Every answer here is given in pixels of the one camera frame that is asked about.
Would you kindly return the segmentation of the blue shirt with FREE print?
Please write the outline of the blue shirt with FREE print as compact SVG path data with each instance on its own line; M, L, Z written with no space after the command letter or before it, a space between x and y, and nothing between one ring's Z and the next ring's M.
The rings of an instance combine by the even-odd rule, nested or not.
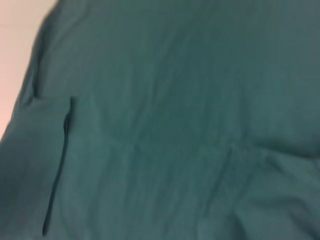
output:
M320 240L320 0L57 0L0 240Z

